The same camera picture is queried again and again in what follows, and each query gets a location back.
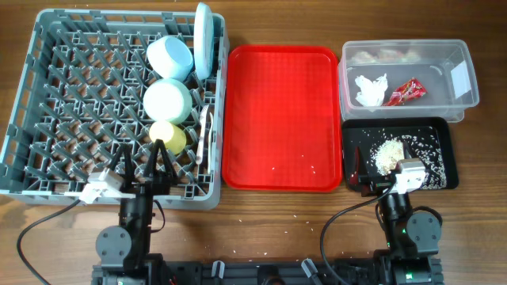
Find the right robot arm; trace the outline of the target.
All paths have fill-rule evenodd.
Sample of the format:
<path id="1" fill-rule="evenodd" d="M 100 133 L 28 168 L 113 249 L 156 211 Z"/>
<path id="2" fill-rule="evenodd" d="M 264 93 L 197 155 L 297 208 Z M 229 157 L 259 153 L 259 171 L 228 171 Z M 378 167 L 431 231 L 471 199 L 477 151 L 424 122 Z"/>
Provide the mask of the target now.
<path id="1" fill-rule="evenodd" d="M 378 284 L 442 284 L 444 277 L 439 253 L 443 219 L 434 209 L 413 207 L 409 193 L 418 190 L 427 174 L 420 158 L 403 158 L 384 176 L 370 176 L 359 148 L 355 149 L 352 185 L 362 196 L 376 198 L 375 214 L 380 219 L 387 250 L 374 252 Z"/>

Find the red snack wrapper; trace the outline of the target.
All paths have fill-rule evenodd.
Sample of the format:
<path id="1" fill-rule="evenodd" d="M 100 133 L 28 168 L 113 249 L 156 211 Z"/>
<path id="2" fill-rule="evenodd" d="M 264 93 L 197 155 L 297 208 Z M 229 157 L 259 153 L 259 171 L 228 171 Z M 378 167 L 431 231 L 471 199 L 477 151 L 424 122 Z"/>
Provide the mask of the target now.
<path id="1" fill-rule="evenodd" d="M 383 106 L 399 106 L 407 101 L 417 100 L 427 94 L 427 89 L 416 78 L 411 78 L 408 82 L 399 86 Z"/>

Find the yellow plastic cup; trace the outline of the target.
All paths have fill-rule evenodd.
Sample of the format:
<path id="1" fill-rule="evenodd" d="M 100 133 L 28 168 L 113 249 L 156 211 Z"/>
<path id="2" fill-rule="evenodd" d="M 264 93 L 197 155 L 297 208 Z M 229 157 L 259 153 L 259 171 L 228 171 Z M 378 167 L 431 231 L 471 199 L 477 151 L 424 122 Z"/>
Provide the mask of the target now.
<path id="1" fill-rule="evenodd" d="M 167 150 L 173 154 L 179 154 L 187 144 L 186 134 L 178 126 L 163 121 L 154 122 L 149 129 L 149 137 L 152 142 L 160 139 L 164 142 Z"/>

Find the white plastic spoon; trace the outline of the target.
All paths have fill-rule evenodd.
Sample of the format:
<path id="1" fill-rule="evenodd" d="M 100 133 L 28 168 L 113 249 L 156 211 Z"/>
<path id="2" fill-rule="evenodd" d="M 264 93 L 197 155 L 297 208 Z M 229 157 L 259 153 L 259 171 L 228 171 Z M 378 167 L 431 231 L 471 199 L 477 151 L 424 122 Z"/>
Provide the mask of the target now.
<path id="1" fill-rule="evenodd" d="M 210 129 L 208 132 L 208 174 L 215 171 L 215 147 L 216 147 L 216 127 L 218 120 L 215 118 L 214 112 L 209 112 Z"/>

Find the light blue plate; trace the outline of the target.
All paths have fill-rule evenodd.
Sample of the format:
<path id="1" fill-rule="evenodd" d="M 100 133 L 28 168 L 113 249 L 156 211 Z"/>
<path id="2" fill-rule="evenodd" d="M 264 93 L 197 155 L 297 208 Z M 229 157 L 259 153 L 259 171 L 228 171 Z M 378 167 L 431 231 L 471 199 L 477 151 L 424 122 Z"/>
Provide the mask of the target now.
<path id="1" fill-rule="evenodd" d="M 194 21 L 194 64 L 199 80 L 207 79 L 212 72 L 214 54 L 214 21 L 210 7 L 200 2 Z"/>

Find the light blue bowl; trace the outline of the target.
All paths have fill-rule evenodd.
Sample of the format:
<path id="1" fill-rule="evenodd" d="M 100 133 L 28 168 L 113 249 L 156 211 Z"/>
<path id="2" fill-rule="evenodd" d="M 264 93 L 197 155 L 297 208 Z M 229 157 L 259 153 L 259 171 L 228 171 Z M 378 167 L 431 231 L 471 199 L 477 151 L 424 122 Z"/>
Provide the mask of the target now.
<path id="1" fill-rule="evenodd" d="M 147 48 L 147 59 L 162 78 L 183 82 L 193 68 L 193 54 L 189 47 L 175 36 L 164 36 Z"/>

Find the white plastic fork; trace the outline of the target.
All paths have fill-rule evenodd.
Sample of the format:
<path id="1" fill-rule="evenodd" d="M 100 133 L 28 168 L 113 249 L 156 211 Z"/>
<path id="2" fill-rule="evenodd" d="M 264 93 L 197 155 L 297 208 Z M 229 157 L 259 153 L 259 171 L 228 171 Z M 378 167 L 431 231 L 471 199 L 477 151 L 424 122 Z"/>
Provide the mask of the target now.
<path id="1" fill-rule="evenodd" d="M 197 145 L 197 152 L 196 152 L 196 163 L 200 165 L 202 161 L 204 160 L 204 141 L 205 141 L 205 135 L 206 135 L 206 122 L 207 122 L 207 116 L 208 116 L 208 110 L 209 105 L 206 104 L 201 112 L 199 117 L 199 124 L 200 124 L 200 135 Z"/>

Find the rice food scraps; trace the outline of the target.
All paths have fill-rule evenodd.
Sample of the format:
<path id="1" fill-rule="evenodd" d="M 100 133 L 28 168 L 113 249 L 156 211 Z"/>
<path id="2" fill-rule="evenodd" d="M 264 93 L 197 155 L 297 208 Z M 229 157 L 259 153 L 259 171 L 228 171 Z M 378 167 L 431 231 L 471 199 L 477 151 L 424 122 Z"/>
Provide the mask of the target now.
<path id="1" fill-rule="evenodd" d="M 414 152 L 414 158 L 420 158 L 426 167 L 427 175 L 421 186 L 425 190 L 443 189 L 448 186 L 445 173 L 444 158 L 440 143 L 435 135 L 428 138 L 416 135 L 401 135 L 386 137 L 376 143 L 370 151 L 367 166 L 372 166 L 374 174 L 386 175 L 395 169 L 399 160 L 405 159 L 402 142 L 407 141 Z"/>

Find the light green small bowl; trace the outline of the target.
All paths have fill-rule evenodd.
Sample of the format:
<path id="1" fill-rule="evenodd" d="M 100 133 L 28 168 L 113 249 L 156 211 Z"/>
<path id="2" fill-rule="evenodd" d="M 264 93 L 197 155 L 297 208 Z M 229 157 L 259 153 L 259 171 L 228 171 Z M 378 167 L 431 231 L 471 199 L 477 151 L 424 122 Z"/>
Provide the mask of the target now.
<path id="1" fill-rule="evenodd" d="M 143 96 L 145 112 L 155 121 L 181 124 L 189 117 L 192 105 L 189 89 L 172 78 L 156 81 Z"/>

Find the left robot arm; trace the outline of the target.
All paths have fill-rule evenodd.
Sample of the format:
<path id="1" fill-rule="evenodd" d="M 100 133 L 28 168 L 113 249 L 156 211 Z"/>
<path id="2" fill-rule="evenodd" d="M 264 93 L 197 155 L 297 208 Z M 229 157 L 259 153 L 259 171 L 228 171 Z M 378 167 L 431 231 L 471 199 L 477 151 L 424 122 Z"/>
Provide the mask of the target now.
<path id="1" fill-rule="evenodd" d="M 177 278 L 162 254 L 150 252 L 151 235 L 157 232 L 151 227 L 153 206 L 162 207 L 154 197 L 169 194 L 170 187 L 178 181 L 165 143 L 158 139 L 151 147 L 143 183 L 133 184 L 135 174 L 129 145 L 120 145 L 106 173 L 114 174 L 121 158 L 125 173 L 119 175 L 120 193 L 133 197 L 120 200 L 119 224 L 105 228 L 97 236 L 95 248 L 101 263 L 93 266 L 91 283 L 176 284 Z"/>

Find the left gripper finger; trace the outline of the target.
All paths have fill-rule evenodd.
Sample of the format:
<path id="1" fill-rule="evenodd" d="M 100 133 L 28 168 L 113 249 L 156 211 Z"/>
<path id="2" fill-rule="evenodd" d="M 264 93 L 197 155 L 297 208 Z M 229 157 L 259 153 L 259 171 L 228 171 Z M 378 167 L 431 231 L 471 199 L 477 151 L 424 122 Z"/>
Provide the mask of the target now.
<path id="1" fill-rule="evenodd" d="M 151 147 L 143 176 L 145 178 L 177 178 L 166 145 L 161 139 L 156 139 Z"/>
<path id="2" fill-rule="evenodd" d="M 105 168 L 107 174 L 116 181 L 121 181 L 122 184 L 131 184 L 135 178 L 134 165 L 131 157 L 132 148 L 128 144 L 120 144 L 114 154 L 111 162 Z M 124 173 L 116 173 L 116 167 L 123 160 Z"/>

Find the white napkin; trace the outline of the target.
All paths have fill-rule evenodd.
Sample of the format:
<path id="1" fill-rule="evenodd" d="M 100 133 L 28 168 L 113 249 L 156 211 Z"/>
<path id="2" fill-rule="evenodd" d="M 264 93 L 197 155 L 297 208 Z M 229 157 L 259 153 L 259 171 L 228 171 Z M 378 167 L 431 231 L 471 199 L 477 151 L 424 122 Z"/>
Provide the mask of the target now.
<path id="1" fill-rule="evenodd" d="M 355 79 L 360 91 L 356 94 L 356 100 L 364 107 L 379 107 L 383 104 L 385 92 L 388 87 L 387 75 L 371 81 L 361 75 Z"/>

